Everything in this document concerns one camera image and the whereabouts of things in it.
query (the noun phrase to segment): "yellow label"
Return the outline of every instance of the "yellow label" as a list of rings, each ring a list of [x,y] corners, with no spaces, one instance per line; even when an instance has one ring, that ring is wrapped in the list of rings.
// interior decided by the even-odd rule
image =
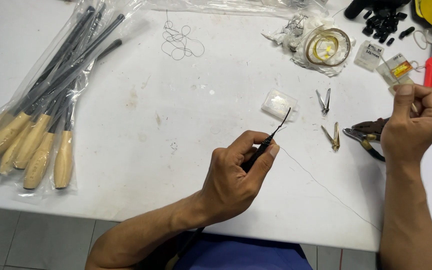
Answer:
[[[391,70],[391,74],[394,75],[394,77],[399,78],[406,73],[408,73],[410,70],[412,70],[413,67],[411,64],[406,60],[402,62],[401,64],[397,65],[393,70]]]

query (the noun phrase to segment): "small clear plastic box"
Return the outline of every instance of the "small clear plastic box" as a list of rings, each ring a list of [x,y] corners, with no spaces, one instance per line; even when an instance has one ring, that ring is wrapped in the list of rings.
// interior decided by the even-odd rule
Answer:
[[[294,121],[300,108],[298,101],[276,89],[269,91],[266,100],[261,105],[261,109],[281,119],[284,119],[290,108],[291,112],[287,117],[287,121]]]

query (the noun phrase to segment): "gold tweezers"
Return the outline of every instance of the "gold tweezers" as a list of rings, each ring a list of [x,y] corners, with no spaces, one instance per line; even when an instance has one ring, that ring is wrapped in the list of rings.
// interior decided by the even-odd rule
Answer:
[[[322,130],[326,134],[326,137],[329,139],[329,141],[333,144],[333,150],[337,152],[339,150],[339,124],[338,122],[334,123],[334,138],[329,135],[328,131],[326,130],[325,126],[321,125]]]

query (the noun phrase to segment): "tangled thread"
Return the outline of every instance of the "tangled thread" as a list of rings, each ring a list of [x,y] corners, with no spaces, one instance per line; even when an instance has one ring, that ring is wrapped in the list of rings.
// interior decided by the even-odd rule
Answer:
[[[163,44],[161,44],[161,50],[165,54],[171,56],[174,60],[181,60],[185,56],[200,57],[205,52],[205,46],[201,43],[201,41],[188,37],[189,33],[191,32],[191,27],[185,25],[181,28],[181,32],[178,32],[177,30],[173,29],[173,22],[170,21],[168,18],[168,10],[166,10],[166,22],[164,23],[163,29],[164,29],[163,38],[165,41],[163,42]],[[187,47],[188,41],[201,44],[202,52],[200,55],[195,54],[191,49]],[[164,46],[167,43],[171,44],[172,47],[174,48],[169,46],[170,49],[165,50]]]

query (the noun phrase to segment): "hand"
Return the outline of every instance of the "hand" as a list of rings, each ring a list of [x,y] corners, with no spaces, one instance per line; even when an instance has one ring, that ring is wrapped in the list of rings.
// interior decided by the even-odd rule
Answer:
[[[419,166],[424,152],[432,144],[432,88],[405,84],[396,85],[394,90],[393,115],[381,134],[386,165]],[[412,103],[419,116],[410,113]]]
[[[248,173],[240,166],[255,153],[253,144],[261,144],[267,137],[263,132],[245,131],[228,148],[213,151],[204,185],[193,197],[204,215],[202,226],[229,220],[249,208],[273,165],[279,145],[273,140]]]

